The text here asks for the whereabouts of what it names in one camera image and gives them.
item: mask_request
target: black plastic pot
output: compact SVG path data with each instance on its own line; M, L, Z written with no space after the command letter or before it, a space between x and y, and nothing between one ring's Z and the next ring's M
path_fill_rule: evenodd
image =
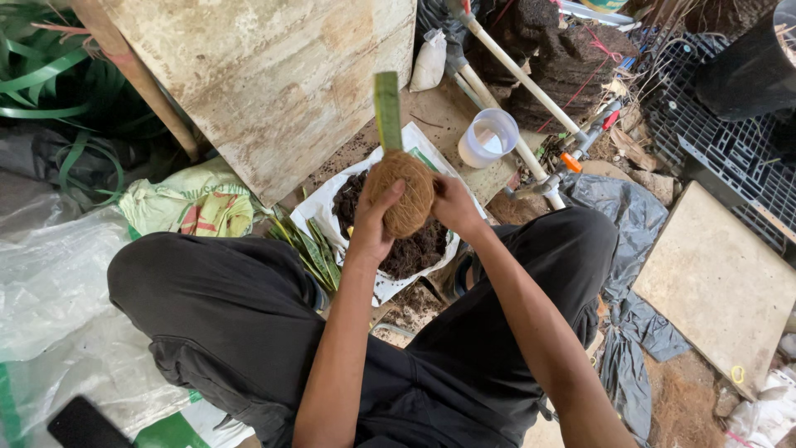
M784 0L725 51L700 67L696 96L716 117L740 121L796 106L796 67L774 27L796 25L796 0ZM796 32L785 34L794 39Z

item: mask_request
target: person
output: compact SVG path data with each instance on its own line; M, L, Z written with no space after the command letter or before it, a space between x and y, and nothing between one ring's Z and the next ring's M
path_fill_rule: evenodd
M436 176L431 212L475 252L469 289L403 350L369 335L376 271L403 194L360 197L329 318L317 284L272 239L150 234L108 268L111 301L160 372L254 427L263 446L521 446L546 398L567 447L632 447L583 348L617 245L597 211L489 227Z

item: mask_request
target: yellow rubber band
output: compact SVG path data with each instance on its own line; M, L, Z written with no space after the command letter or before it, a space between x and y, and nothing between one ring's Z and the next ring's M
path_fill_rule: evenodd
M740 376L739 379L736 378L736 371L740 371L741 376ZM743 383L743 367L741 367L741 366L733 367L732 370L730 370L730 376L732 377L732 382L733 383L735 383L735 384Z

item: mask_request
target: hand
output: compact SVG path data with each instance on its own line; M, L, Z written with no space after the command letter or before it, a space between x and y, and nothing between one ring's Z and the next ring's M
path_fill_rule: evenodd
M431 214L464 241L472 242L474 236L488 227L478 214L473 199L458 179L440 173L434 173L434 177L437 191Z
M370 177L365 180L365 185L368 182L370 182ZM365 193L368 190L367 187L362 189L357 212L353 219L351 242L345 255L346 262L352 261L355 264L363 262L368 267L373 266L375 269L387 257L395 238L389 237L384 232L384 224L381 220L384 217L384 212L398 202L398 199L404 194L404 189L406 189L406 182L400 179L375 200Z

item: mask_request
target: coconut husk fiber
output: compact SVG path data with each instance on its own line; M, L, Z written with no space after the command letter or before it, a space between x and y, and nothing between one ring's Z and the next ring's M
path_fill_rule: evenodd
M406 152L387 150L369 177L365 188L373 201L399 179L406 182L404 195L384 214L384 229L390 236L406 238L423 226L434 202L434 176L425 163Z

